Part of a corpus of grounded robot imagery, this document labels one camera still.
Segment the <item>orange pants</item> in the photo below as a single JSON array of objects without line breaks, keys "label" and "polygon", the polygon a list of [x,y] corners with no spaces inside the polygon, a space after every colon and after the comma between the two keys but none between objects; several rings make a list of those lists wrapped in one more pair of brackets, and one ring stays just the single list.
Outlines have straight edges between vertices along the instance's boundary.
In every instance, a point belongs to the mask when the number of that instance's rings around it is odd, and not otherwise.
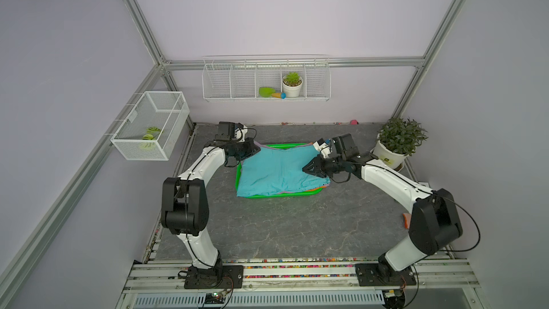
[{"label": "orange pants", "polygon": [[328,185],[322,186],[322,187],[317,187],[317,188],[312,189],[312,190],[308,190],[308,191],[306,191],[306,193],[317,194],[317,193],[323,191],[326,187],[328,187]]}]

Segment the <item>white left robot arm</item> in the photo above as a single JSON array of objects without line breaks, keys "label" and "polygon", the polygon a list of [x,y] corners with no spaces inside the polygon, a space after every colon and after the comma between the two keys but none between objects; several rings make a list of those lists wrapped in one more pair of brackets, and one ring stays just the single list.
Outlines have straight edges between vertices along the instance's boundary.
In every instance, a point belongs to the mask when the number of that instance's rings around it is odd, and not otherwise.
[{"label": "white left robot arm", "polygon": [[237,162],[256,155],[256,129],[241,123],[220,122],[214,140],[206,143],[190,167],[162,185],[161,225],[177,236],[192,257],[193,270],[213,271],[220,267],[220,252],[214,247],[207,223],[210,206],[207,185],[228,160]]}]

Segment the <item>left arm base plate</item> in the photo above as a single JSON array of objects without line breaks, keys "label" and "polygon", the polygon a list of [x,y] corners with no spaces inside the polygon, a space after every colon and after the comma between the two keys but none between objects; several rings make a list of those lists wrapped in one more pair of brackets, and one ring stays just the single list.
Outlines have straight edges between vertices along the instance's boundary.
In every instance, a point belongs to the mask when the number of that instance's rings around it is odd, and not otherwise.
[{"label": "left arm base plate", "polygon": [[190,266],[186,272],[184,288],[194,289],[240,289],[244,280],[243,266],[221,266],[209,269]]}]

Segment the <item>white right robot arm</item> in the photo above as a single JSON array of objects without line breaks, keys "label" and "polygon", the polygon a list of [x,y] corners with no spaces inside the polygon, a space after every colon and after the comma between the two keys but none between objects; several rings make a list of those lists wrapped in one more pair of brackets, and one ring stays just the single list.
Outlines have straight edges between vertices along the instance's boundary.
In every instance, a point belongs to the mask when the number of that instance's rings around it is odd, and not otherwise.
[{"label": "white right robot arm", "polygon": [[353,137],[345,134],[333,141],[313,143],[317,156],[303,167],[316,177],[339,173],[370,183],[400,203],[410,214],[408,233],[377,262],[377,274],[397,276],[411,265],[436,254],[463,235],[458,206],[447,190],[433,190],[388,167],[376,156],[360,153]]}]

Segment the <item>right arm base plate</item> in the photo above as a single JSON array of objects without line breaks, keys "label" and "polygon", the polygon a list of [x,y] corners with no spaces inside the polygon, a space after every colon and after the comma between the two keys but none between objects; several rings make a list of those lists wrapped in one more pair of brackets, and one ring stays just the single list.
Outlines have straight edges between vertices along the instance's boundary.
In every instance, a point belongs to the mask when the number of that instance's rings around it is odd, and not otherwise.
[{"label": "right arm base plate", "polygon": [[417,285],[411,267],[395,271],[384,263],[360,263],[355,266],[355,273],[360,287],[404,288]]}]

